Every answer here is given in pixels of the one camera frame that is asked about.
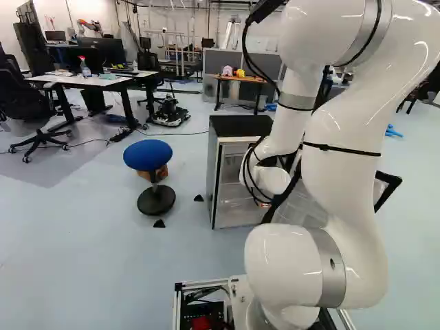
blue stool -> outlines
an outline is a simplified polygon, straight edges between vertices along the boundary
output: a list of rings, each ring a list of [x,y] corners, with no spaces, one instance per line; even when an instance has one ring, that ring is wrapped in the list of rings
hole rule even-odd
[[[146,189],[137,199],[137,208],[145,215],[160,215],[168,212],[176,200],[174,190],[157,184],[156,170],[173,156],[171,147],[159,140],[143,140],[130,145],[124,151],[124,162],[137,171],[146,171],[152,187]]]

light blue floor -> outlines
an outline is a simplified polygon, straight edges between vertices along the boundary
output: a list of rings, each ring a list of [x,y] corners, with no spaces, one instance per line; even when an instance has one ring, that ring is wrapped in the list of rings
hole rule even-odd
[[[143,120],[145,110],[135,103],[143,93],[129,94]],[[67,97],[84,106],[77,90]],[[200,95],[177,98],[191,112],[190,121],[175,130],[152,126],[146,133],[207,130],[213,104]],[[122,113],[119,95],[106,93],[106,100],[115,105],[113,113]],[[220,113],[235,111],[246,112]],[[377,214],[390,289],[378,306],[352,313],[360,330],[427,329],[439,320],[440,109],[417,103],[393,124],[405,138],[386,138],[382,169],[404,182]],[[86,119],[74,141],[109,138],[117,129]],[[122,161],[123,150],[144,138],[134,133],[109,148],[92,142],[69,153],[41,149],[35,164],[0,155],[0,329],[170,329],[174,282],[243,273],[250,228],[212,231],[206,205],[193,201],[205,191],[206,134],[156,137],[174,152],[165,184],[177,201],[162,217],[165,229],[153,228],[157,218],[139,213],[135,201],[148,184]],[[16,140],[0,132],[0,151]],[[73,158],[79,160],[69,167]],[[18,168],[25,179],[17,177]],[[51,184],[32,181],[31,174]]]

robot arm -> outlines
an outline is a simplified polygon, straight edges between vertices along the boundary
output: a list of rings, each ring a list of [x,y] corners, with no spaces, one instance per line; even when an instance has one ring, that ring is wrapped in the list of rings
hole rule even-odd
[[[281,26],[288,70],[270,136],[249,157],[251,174],[260,188],[283,192],[288,173],[258,162],[294,152],[305,132],[302,180],[329,218],[320,229],[255,228],[245,268],[267,320],[296,329],[316,319],[314,307],[365,308],[386,293],[375,171],[392,113],[440,59],[440,14],[415,0],[290,0]],[[310,116],[325,65],[350,66],[355,80]]]
[[[91,21],[91,23],[83,20],[83,19],[79,19],[77,20],[77,24],[78,24],[78,31],[79,31],[79,36],[84,36],[84,32],[85,29],[84,27],[94,31],[95,33],[98,33],[100,36],[102,36],[102,28],[101,28],[101,24],[98,21]]]

black stool base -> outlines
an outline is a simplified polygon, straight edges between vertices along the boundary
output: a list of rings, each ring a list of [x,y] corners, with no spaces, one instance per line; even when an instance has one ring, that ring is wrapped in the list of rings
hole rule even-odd
[[[145,215],[161,215],[168,212],[174,205],[176,193],[168,186],[157,186],[148,188],[137,199],[137,208]]]

metal rack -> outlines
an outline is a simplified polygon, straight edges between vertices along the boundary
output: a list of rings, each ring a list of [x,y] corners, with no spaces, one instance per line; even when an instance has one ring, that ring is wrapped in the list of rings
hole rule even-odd
[[[165,59],[166,61],[175,61],[176,74],[184,77],[185,76],[185,54],[188,55],[188,62],[196,63],[196,53],[201,54],[201,52],[195,51],[195,35],[194,31],[192,35],[187,35],[184,32],[179,31],[164,31],[164,30],[144,30],[144,33],[148,36],[150,34],[158,34],[162,37],[165,48]],[[174,39],[174,45],[169,45],[170,36]],[[192,50],[185,51],[183,45],[183,39],[187,39],[187,45],[190,45],[190,38],[192,38]]]
[[[224,294],[223,301],[215,301],[209,306],[209,303],[193,305],[191,309],[185,306],[185,295],[200,289],[215,289],[227,292]],[[173,330],[186,330],[188,320],[201,316],[215,314],[214,317],[222,318],[224,322],[234,322],[236,330],[246,330],[246,313],[253,299],[253,294],[249,289],[245,275],[232,276],[231,278],[220,278],[217,280],[201,280],[194,282],[175,283],[175,292],[173,297]],[[356,330],[349,313],[344,309],[336,309],[342,325],[346,330]],[[318,329],[338,330],[329,311],[321,308],[318,319],[315,323],[320,325]]]

